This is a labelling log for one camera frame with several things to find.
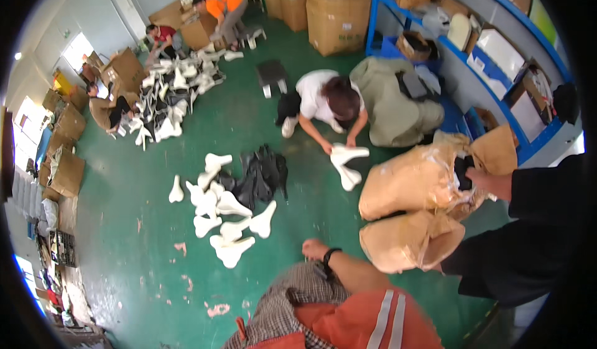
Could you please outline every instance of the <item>floor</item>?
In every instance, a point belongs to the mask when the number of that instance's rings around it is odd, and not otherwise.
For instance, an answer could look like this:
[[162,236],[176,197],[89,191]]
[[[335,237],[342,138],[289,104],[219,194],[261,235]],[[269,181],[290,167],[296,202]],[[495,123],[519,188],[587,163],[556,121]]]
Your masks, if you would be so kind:
[[[268,40],[259,41],[243,59],[220,63],[228,78],[198,99],[181,137],[150,144],[144,152],[134,145],[135,136],[113,140],[86,115],[88,125],[77,146],[86,168],[76,247],[95,321],[109,331],[116,348],[219,348],[235,331],[235,317],[250,318],[275,276],[303,262],[305,239],[318,237],[365,258],[358,239],[365,224],[357,209],[362,185],[343,191],[329,158],[301,129],[289,140],[281,137],[274,126],[278,95],[264,99],[254,71],[259,62],[280,59],[293,85],[310,70],[348,74],[363,53],[323,58],[309,45],[307,32],[295,34],[281,21],[260,16],[245,22],[262,24]],[[330,141],[345,142],[329,126],[317,127]],[[357,142],[371,148],[370,158],[358,163],[363,179],[371,166],[404,151],[372,147],[367,129]],[[231,168],[238,176],[239,153],[263,143],[287,158],[289,199],[276,194],[272,235],[257,238],[236,268],[228,270],[208,237],[195,236],[188,192],[176,204],[168,203],[168,193],[175,174],[181,181],[197,179],[206,153],[233,154]],[[264,208],[260,204],[256,212]],[[486,202],[465,221],[467,236],[507,220],[503,203]],[[174,247],[183,242],[186,254]],[[461,347],[494,305],[459,296],[457,279],[435,271],[412,270],[391,278],[431,316],[447,348]]]

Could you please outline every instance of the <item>worker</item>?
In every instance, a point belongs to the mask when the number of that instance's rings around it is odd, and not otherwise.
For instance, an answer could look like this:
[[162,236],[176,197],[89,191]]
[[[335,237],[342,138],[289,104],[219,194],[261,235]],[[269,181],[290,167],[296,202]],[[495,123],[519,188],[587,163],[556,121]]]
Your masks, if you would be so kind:
[[247,9],[247,0],[193,0],[195,11],[209,13],[218,19],[215,31],[224,36],[231,51],[238,51],[238,38],[234,32],[245,30],[241,17]]
[[186,55],[183,53],[183,39],[179,32],[167,25],[153,25],[150,24],[145,28],[147,36],[153,38],[153,48],[150,55],[153,53],[162,52],[172,60],[176,59],[178,55],[181,59]]
[[489,175],[469,168],[477,189],[510,202],[517,218],[502,228],[463,241],[437,270],[461,276],[461,295],[491,298],[506,308],[551,291],[581,232],[587,191],[585,155],[565,158],[555,168],[519,169]]
[[282,136],[290,138],[299,123],[326,154],[331,154],[332,144],[317,131],[313,118],[329,124],[339,134],[345,133],[354,121],[346,146],[356,147],[356,136],[367,124],[368,114],[359,88],[348,76],[322,69],[301,77],[296,91],[280,98],[276,125],[282,125]]
[[371,264],[317,239],[303,255],[315,262],[278,276],[223,349],[442,348],[413,298]]
[[89,111],[100,128],[104,130],[115,128],[120,123],[123,114],[132,119],[134,113],[125,97],[119,96],[116,100],[98,98],[98,91],[95,82],[87,85],[87,94],[90,97]]

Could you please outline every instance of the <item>black pants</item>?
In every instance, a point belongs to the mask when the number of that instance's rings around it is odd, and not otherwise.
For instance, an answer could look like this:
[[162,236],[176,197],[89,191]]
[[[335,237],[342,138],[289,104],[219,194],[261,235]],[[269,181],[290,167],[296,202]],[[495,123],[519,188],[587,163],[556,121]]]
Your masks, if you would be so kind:
[[115,127],[116,124],[120,122],[120,119],[123,117],[123,112],[128,113],[130,110],[131,107],[128,105],[127,100],[124,97],[118,97],[118,99],[116,99],[116,106],[110,113],[110,128]]
[[176,50],[174,50],[174,47],[172,45],[165,47],[163,52],[164,54],[168,55],[170,59],[176,59]]
[[[298,117],[300,113],[301,102],[301,98],[298,93],[299,92],[296,90],[293,90],[288,94],[282,94],[280,100],[278,101],[278,119],[276,120],[276,126],[282,126],[287,117]],[[342,121],[336,119],[338,124],[344,130],[348,130],[354,123],[354,120],[355,119]]]

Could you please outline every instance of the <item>white sneaker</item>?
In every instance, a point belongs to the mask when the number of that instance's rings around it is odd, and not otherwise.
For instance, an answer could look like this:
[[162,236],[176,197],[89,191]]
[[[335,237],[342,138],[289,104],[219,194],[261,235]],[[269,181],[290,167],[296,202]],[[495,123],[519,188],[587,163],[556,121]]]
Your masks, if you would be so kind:
[[290,138],[294,134],[294,127],[299,123],[298,117],[287,117],[282,124],[282,136]]
[[344,128],[340,126],[336,119],[328,121],[327,124],[330,125],[332,127],[332,130],[337,132],[338,134],[344,134],[346,132],[346,130],[344,130]]

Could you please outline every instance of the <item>shelving unit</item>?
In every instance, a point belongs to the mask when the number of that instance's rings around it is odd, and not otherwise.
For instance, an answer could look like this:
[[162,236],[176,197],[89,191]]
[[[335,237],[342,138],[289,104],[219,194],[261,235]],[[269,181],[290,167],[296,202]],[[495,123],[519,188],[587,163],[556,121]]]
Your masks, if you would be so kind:
[[[508,0],[495,0],[498,3],[502,4],[506,10],[512,13],[523,25],[529,29],[530,32],[536,37],[539,44],[541,44],[545,50],[549,53],[554,63],[557,65],[558,70],[560,71],[562,77],[569,81],[571,79],[570,72],[567,68],[563,65],[563,62],[559,55],[557,54],[555,48],[551,45],[551,43],[545,38],[543,33],[533,24],[533,22],[526,17],[512,2]],[[367,35],[367,46],[365,49],[365,53],[368,56],[380,56],[381,49],[378,47],[377,42],[373,42],[373,34],[375,32],[376,23],[377,23],[377,12],[379,8],[379,4],[382,4],[390,10],[392,15],[398,20],[398,22],[404,27],[404,29],[410,29],[411,25],[415,23],[416,25],[421,26],[425,29],[423,25],[423,21],[421,18],[414,16],[409,10],[405,10],[400,8],[395,0],[372,0],[371,1],[371,16],[369,18],[369,32]],[[508,107],[507,103],[498,99],[496,94],[493,90],[488,86],[488,84],[483,81],[483,79],[467,64],[467,54],[458,50],[452,42],[448,40],[445,36],[440,36],[437,41],[447,50],[451,51],[464,65],[474,74],[474,76],[481,82],[484,88],[487,90],[491,98],[494,102],[496,102],[497,106],[499,106],[500,111],[504,114],[506,121],[510,124],[514,134],[518,138],[519,146],[516,149],[518,154],[518,165],[522,165],[525,161],[530,159],[537,151],[539,151],[545,144],[549,142],[549,140],[560,130],[562,127],[562,123],[559,121],[557,116],[553,119],[553,121],[541,132],[541,134],[536,137],[533,141],[529,141],[526,137],[525,132],[520,126],[520,123],[516,120],[516,117],[512,114],[510,108]]]

